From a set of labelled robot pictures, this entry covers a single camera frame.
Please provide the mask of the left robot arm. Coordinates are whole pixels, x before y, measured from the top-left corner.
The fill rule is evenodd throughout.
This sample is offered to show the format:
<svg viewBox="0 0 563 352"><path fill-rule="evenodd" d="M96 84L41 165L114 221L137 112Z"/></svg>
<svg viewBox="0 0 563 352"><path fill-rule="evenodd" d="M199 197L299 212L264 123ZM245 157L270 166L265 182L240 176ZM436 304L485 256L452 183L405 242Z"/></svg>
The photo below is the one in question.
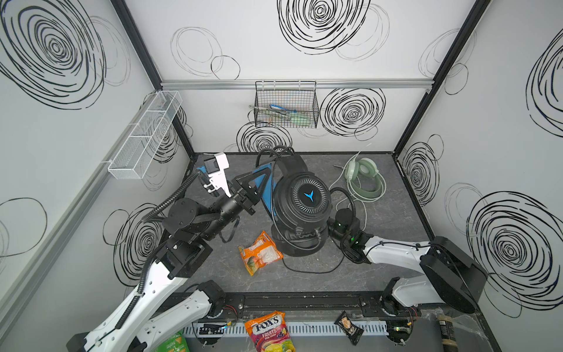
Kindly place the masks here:
<svg viewBox="0 0 563 352"><path fill-rule="evenodd" d="M76 334L68 351L152 351L174 333L201 318L221 315L226 295L212 280L162 313L161 305L206 261L215 238L242 211L253 214L271 177L271 169L235 177L211 207L183 195L202 171L191 173L180 188L158 205L144 222L160 221L168 239L159 244L142 266L139 283L118 308L96 329Z"/></svg>

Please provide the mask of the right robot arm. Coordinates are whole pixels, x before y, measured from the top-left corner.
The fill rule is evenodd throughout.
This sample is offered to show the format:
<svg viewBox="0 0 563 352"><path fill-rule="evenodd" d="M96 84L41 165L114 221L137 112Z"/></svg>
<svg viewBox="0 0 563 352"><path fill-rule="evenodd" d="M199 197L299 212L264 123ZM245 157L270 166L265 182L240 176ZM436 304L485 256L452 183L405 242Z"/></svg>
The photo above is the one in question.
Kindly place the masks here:
<svg viewBox="0 0 563 352"><path fill-rule="evenodd" d="M355 264L388 264L416 271L412 278L394 277L380 296L387 315L397 315L420 304L447 304L472 314L488 274L450 239L437 236L431 241L398 241L365 233L360 229L356 206L350 192L334 187L330 193L342 193L349 207L340 209L328 220L328 234L343 255Z"/></svg>

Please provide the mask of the black gaming headphones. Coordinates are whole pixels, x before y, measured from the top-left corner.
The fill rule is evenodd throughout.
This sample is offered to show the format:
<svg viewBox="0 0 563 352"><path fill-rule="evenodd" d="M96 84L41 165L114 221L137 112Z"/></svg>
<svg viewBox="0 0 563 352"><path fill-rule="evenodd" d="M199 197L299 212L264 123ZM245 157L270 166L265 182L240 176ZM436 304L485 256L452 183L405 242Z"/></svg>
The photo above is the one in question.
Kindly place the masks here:
<svg viewBox="0 0 563 352"><path fill-rule="evenodd" d="M262 203L272 219L271 237L277 249L296 258L319 252L328 239L332 208L328 186L292 147L261 150L255 166L271 171Z"/></svg>

